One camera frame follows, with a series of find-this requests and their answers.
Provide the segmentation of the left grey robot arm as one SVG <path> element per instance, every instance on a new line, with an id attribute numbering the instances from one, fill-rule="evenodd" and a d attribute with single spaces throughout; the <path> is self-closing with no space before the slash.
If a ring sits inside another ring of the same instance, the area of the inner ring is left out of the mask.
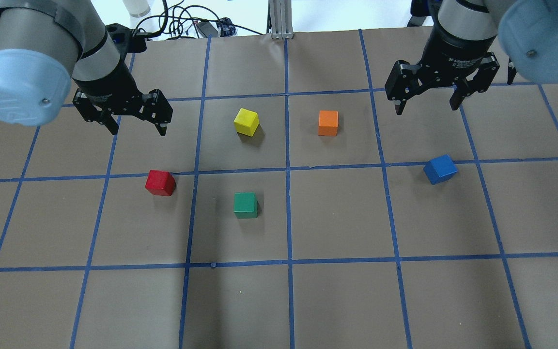
<path id="1" fill-rule="evenodd" d="M 75 84 L 84 121 L 117 135 L 114 117 L 133 116 L 166 135 L 172 106 L 159 89 L 142 93 L 125 62 L 153 37 L 104 24 L 89 0 L 0 0 L 0 121 L 48 124 Z"/>

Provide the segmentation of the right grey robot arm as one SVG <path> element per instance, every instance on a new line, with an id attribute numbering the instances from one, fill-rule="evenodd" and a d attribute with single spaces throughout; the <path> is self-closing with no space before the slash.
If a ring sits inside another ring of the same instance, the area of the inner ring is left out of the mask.
<path id="1" fill-rule="evenodd" d="M 508 84 L 516 75 L 558 82 L 558 0 L 413 0 L 410 10 L 433 28 L 420 61 L 396 61 L 385 83 L 398 115 L 428 89 L 453 87 L 452 110 L 487 91 L 501 67 L 495 40 L 509 58 Z"/>

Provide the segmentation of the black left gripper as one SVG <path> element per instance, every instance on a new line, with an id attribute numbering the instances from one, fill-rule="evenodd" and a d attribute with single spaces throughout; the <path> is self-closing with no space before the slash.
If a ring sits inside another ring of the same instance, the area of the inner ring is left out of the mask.
<path id="1" fill-rule="evenodd" d="M 142 93 L 124 61 L 104 77 L 73 81 L 78 86 L 73 106 L 84 121 L 97 122 L 115 136 L 119 125 L 113 115 L 129 115 L 151 122 L 161 137 L 166 136 L 173 115 L 170 102 L 160 89 Z"/>

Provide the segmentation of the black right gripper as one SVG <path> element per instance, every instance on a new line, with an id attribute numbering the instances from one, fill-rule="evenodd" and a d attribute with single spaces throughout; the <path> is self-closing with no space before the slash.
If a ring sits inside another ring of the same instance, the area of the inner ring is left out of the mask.
<path id="1" fill-rule="evenodd" d="M 386 96 L 401 115 L 412 97 L 430 88 L 455 85 L 449 100 L 451 109 L 459 109 L 465 98 L 484 93 L 494 81 L 500 64 L 489 48 L 494 38 L 467 40 L 434 24 L 417 64 L 397 60 L 385 83 Z"/>

